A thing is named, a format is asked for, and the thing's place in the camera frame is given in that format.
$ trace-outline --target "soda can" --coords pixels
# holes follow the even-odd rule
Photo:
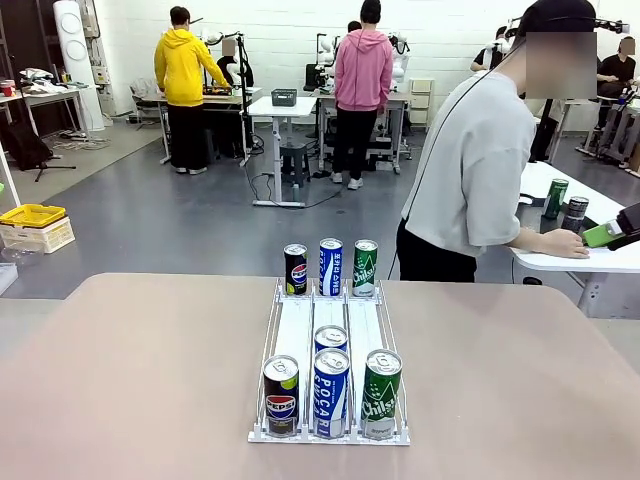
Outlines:
[[[378,244],[373,240],[358,240],[353,260],[353,294],[371,297],[375,291]]]
[[[342,242],[325,238],[320,242],[320,295],[340,295],[342,279]]]
[[[298,362],[286,355],[271,357],[262,369],[268,432],[273,437],[298,433],[298,372]]]
[[[323,438],[340,438],[347,428],[349,357],[327,348],[313,362],[313,431]]]
[[[337,348],[346,352],[347,339],[347,331],[344,328],[334,325],[320,327],[315,335],[316,353],[325,348]]]
[[[391,438],[402,376],[402,359],[390,350],[374,350],[367,357],[362,395],[362,435],[372,440]]]
[[[584,222],[584,217],[587,215],[588,206],[588,198],[571,197],[571,200],[569,200],[569,206],[567,207],[567,213],[562,221],[562,228],[579,234],[580,229],[582,228],[582,223]]]
[[[549,194],[544,202],[544,209],[542,216],[549,220],[555,220],[558,218],[558,214],[562,210],[562,203],[564,202],[564,196],[567,194],[569,188],[569,182],[561,178],[556,178],[551,182],[551,188],[549,188]]]
[[[307,247],[297,243],[284,247],[285,282],[289,295],[307,293]]]

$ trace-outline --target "can rack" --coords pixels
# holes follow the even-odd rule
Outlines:
[[[262,363],[259,367],[258,398],[253,430],[249,432],[252,443],[286,444],[335,444],[408,446],[411,443],[407,420],[407,398],[404,377],[397,394],[396,426],[394,435],[386,440],[371,440],[362,436],[360,413],[364,388],[364,371],[367,355],[380,348],[399,353],[389,317],[389,309],[380,282],[370,298],[349,295],[347,281],[342,284],[338,297],[318,295],[315,281],[309,282],[310,294],[287,295],[282,280],[276,282],[269,323],[265,336]],[[342,438],[325,439],[313,431],[313,360],[315,357],[314,333],[325,325],[343,327],[349,334],[347,354],[351,363],[347,396],[347,427]],[[296,359],[299,368],[300,409],[298,432],[295,436],[278,438],[268,434],[264,399],[262,365],[273,355],[289,355]]]

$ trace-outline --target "hand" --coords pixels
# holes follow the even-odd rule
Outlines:
[[[542,235],[540,253],[563,258],[589,258],[589,250],[582,244],[582,237],[561,229]]]

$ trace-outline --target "gray t-shirt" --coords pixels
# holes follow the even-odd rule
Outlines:
[[[515,216],[520,177],[535,128],[510,78],[494,71],[461,83],[427,136],[402,210],[407,230],[432,245],[472,257],[482,255],[487,246],[514,240],[520,232]]]

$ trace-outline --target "yellow hoodie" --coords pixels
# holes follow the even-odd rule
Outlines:
[[[219,85],[229,86],[202,40],[184,29],[172,29],[164,34],[158,42],[154,63],[158,86],[165,89],[169,105],[202,105],[203,81],[200,65],[207,69]]]

